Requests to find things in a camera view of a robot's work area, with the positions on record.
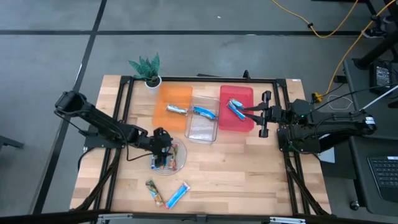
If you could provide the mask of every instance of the wooden table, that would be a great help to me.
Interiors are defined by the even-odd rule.
[[[96,107],[112,116],[118,94],[119,75],[105,75],[99,91]],[[261,102],[261,94],[272,89],[272,84],[263,83],[202,83],[175,82],[176,85],[193,86],[194,96],[219,98],[220,85],[249,86],[254,90],[254,104]],[[304,99],[300,80],[287,80],[290,101]],[[122,98],[123,113],[126,92]],[[280,90],[281,104],[284,105]],[[132,101],[127,123],[136,124],[151,133],[152,115],[156,96],[150,95],[144,82],[134,82]],[[283,155],[279,151],[276,129],[269,123],[269,137],[259,138],[259,126],[249,133],[219,130],[216,141],[211,144],[190,142],[184,133],[170,132],[173,138],[183,141],[187,148],[187,161],[175,175],[163,176],[150,169],[150,157],[126,161],[123,150],[114,190],[112,211],[155,213],[206,213],[225,215],[292,215]],[[130,147],[130,158],[145,154],[144,150]],[[90,193],[100,176],[104,149],[88,153],[81,162],[71,208],[79,206]],[[319,161],[312,155],[301,155],[305,183],[324,210],[330,212],[328,196]],[[153,179],[161,196],[167,201],[186,181],[191,190],[180,199],[172,210],[157,208],[145,186]],[[104,208],[108,186],[104,188],[101,208]],[[295,186],[299,211],[302,211],[300,191]]]

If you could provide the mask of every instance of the green plant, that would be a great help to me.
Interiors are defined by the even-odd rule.
[[[149,83],[155,83],[158,79],[158,71],[160,67],[159,54],[149,62],[147,58],[144,60],[141,56],[139,57],[139,63],[129,60],[130,65],[138,72],[139,75],[135,75],[134,78],[144,80]]]

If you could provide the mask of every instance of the orange tray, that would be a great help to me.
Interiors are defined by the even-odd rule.
[[[187,116],[166,110],[167,105],[174,105],[181,109],[188,109],[192,99],[192,86],[163,83],[152,119],[154,128],[162,127],[167,131],[184,131]]]

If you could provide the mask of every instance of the blue snack package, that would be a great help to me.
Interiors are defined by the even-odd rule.
[[[229,101],[228,104],[226,105],[232,112],[234,112],[238,118],[241,121],[244,121],[246,116],[244,114],[242,114],[240,111],[238,111],[238,109],[236,109],[235,105],[232,103],[232,101]]]
[[[191,189],[187,183],[182,183],[181,187],[174,193],[174,195],[169,199],[169,201],[166,203],[166,208],[172,209],[174,205],[182,198],[185,193],[187,193]]]
[[[234,98],[229,99],[229,101],[235,105],[235,107],[239,110],[243,110],[243,104],[241,102],[239,102],[238,100],[235,100]]]
[[[194,106],[193,112],[195,112],[201,116],[204,116],[208,119],[212,119],[212,120],[217,119],[217,116],[214,113],[212,113],[210,110],[208,110],[206,108],[202,108],[200,106]]]

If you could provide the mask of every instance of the white cable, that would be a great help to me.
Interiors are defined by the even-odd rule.
[[[369,106],[371,106],[373,103],[375,103],[376,101],[380,100],[381,98],[383,98],[384,96],[388,95],[390,92],[394,91],[394,90],[397,89],[397,88],[398,88],[398,85],[396,85],[394,88],[390,89],[389,91],[385,92],[385,94],[383,94],[383,95],[377,97],[375,100],[373,100],[372,102],[370,102],[368,105],[364,106],[364,107],[361,109],[361,111],[362,111],[362,110],[365,110],[366,108],[368,108]]]
[[[328,97],[328,105],[329,105],[329,107],[332,109],[332,110],[347,110],[348,108],[350,108],[350,106],[353,104],[353,101],[352,100],[350,100],[349,98],[347,98],[347,97],[342,97],[343,99],[346,99],[346,100],[348,100],[350,103],[349,103],[349,105],[346,107],[346,108],[333,108],[332,106],[331,106],[331,104],[329,103],[329,100],[330,100],[330,97],[331,96],[335,96],[335,97],[340,97],[340,96],[338,96],[338,95],[333,95],[333,94],[330,94],[329,95],[329,97]]]

